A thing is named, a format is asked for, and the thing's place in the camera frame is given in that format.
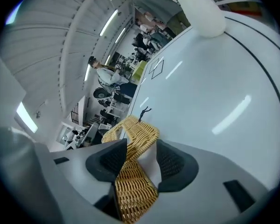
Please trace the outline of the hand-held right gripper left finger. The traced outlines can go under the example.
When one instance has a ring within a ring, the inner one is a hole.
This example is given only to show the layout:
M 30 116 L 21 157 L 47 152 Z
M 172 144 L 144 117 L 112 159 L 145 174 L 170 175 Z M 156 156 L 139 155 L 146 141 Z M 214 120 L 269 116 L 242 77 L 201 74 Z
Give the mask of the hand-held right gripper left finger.
M 122 220 L 116 194 L 115 181 L 126 162 L 127 139 L 115 140 L 109 147 L 89 156 L 85 166 L 98 181 L 111 184 L 107 195 L 102 196 L 94 206 L 105 214 Z

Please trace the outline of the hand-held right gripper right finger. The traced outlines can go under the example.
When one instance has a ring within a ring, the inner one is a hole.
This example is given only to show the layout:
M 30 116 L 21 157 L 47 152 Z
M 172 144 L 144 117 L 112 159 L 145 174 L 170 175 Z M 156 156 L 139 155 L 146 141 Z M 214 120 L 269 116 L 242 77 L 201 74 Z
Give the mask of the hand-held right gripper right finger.
M 178 192 L 195 180 L 199 165 L 192 155 L 160 139 L 157 140 L 156 147 L 156 160 L 161 172 L 159 192 Z

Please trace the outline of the wicker basket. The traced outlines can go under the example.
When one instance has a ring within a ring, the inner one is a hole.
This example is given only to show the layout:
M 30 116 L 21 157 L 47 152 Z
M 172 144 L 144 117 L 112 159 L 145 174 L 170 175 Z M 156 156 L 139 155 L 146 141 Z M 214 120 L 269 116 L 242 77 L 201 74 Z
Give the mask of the wicker basket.
M 129 138 L 126 161 L 115 180 L 119 211 L 125 224 L 137 222 L 158 197 L 157 188 L 138 163 L 138 158 L 156 143 L 160 135 L 156 127 L 141 120 L 148 111 L 149 108 L 142 110 L 139 118 L 127 116 L 102 138 L 102 143 L 114 141 L 118 139 L 118 132 L 121 129 Z

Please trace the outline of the yellow-green cloth table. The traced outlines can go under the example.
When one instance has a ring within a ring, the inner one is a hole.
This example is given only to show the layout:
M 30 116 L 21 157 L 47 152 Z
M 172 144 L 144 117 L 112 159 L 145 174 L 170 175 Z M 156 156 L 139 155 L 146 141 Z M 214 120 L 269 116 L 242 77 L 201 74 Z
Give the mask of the yellow-green cloth table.
M 136 67 L 134 69 L 134 72 L 132 74 L 132 78 L 134 80 L 136 80 L 136 81 L 140 80 L 146 64 L 147 64 L 147 62 L 143 61 L 143 60 L 138 62 L 138 64 L 136 65 Z

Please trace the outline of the white vase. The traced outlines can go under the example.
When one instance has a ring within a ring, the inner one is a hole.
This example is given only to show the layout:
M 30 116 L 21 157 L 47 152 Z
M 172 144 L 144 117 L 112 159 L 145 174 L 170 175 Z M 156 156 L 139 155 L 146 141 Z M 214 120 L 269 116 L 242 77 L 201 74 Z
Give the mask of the white vase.
M 213 0 L 178 0 L 188 21 L 203 37 L 217 37 L 224 33 L 223 12 Z

